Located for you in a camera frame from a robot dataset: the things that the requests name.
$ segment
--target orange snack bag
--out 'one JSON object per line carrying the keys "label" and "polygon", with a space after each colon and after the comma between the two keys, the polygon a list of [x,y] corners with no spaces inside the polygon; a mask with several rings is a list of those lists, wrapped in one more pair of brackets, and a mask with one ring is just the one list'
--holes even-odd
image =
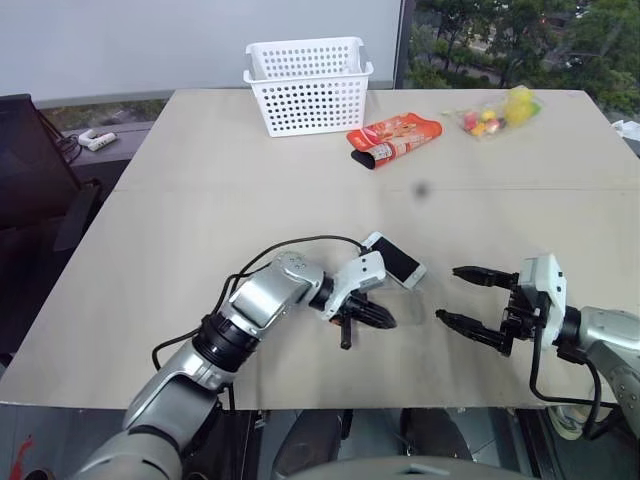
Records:
{"label": "orange snack bag", "polygon": [[396,115],[347,134],[356,149],[351,156],[374,169],[415,150],[442,134],[442,125],[415,113]]}

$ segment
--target colorful candy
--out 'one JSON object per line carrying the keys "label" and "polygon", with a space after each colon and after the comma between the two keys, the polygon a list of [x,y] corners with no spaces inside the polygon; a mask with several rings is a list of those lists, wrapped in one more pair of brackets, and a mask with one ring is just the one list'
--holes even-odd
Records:
{"label": "colorful candy", "polygon": [[478,125],[478,114],[476,112],[467,112],[462,119],[465,130],[473,130]]}
{"label": "colorful candy", "polygon": [[497,118],[491,118],[485,123],[487,126],[487,133],[496,133],[500,130],[500,121]]}
{"label": "colorful candy", "polygon": [[471,129],[471,135],[474,135],[476,137],[479,137],[480,135],[482,135],[484,133],[484,131],[487,129],[487,127],[485,126],[484,123],[480,122],[478,123],[475,127],[473,127]]}
{"label": "colorful candy", "polygon": [[489,120],[493,120],[496,117],[496,112],[494,112],[493,110],[484,110],[480,115],[480,118],[483,122],[488,122]]}

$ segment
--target table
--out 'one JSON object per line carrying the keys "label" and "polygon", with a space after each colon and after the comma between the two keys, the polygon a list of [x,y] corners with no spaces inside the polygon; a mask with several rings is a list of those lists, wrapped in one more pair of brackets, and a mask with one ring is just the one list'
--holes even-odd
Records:
{"label": "table", "polygon": [[[241,370],[238,407],[540,406],[527,385],[530,343],[505,359],[434,315],[495,328],[506,292],[450,269],[517,271],[548,251],[570,304],[640,310],[640,163],[586,94],[537,94],[545,109],[529,127],[480,143],[439,112],[492,92],[369,92],[367,122],[414,111],[445,127],[372,172],[349,158],[343,133],[269,138],[250,91],[176,92],[2,378],[0,401],[126,408],[153,374],[151,348],[197,325],[224,277],[258,251],[380,230],[428,268],[413,293],[392,282],[375,292],[398,328],[358,326],[345,352],[338,328],[292,312]],[[429,194],[417,196],[423,185]],[[329,272],[355,253],[336,242],[296,250]],[[540,388],[588,395],[592,385],[546,352]]]}

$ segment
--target white smartphone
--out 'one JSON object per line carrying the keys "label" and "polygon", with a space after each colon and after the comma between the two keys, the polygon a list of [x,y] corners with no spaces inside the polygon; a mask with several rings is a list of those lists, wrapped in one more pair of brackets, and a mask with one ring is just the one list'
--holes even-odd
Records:
{"label": "white smartphone", "polygon": [[416,283],[427,273],[424,265],[418,263],[404,253],[380,232],[373,232],[362,244],[380,252],[384,260],[384,267],[400,285],[412,289]]}

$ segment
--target tree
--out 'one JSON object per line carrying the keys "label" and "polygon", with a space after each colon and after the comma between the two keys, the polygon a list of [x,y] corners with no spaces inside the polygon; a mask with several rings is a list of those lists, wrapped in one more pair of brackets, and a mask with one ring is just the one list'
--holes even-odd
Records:
{"label": "tree", "polygon": [[436,39],[447,36],[444,69],[449,69],[451,54],[456,41],[466,44],[473,34],[474,23],[480,18],[487,0],[425,0],[419,3],[422,10],[435,10],[440,14]]}
{"label": "tree", "polygon": [[415,88],[451,88],[435,68],[422,61],[416,62],[409,78]]}
{"label": "tree", "polygon": [[456,64],[455,72],[458,73],[460,67],[469,65],[473,61],[473,53],[469,47],[456,47],[451,52],[451,60]]}
{"label": "tree", "polygon": [[509,85],[519,66],[539,64],[555,45],[545,14],[561,6],[545,0],[502,0],[494,4],[496,33],[487,52],[497,57],[499,87]]}
{"label": "tree", "polygon": [[420,57],[426,56],[431,62],[434,48],[435,40],[429,27],[412,23],[409,35],[409,70],[413,70],[415,63],[420,61]]}
{"label": "tree", "polygon": [[567,42],[572,66],[560,75],[560,88],[585,90],[604,110],[640,111],[637,0],[594,1],[570,26]]}
{"label": "tree", "polygon": [[411,25],[409,36],[409,73],[408,77],[416,88],[449,88],[438,72],[431,66],[431,55],[437,50],[437,40],[425,25]]}

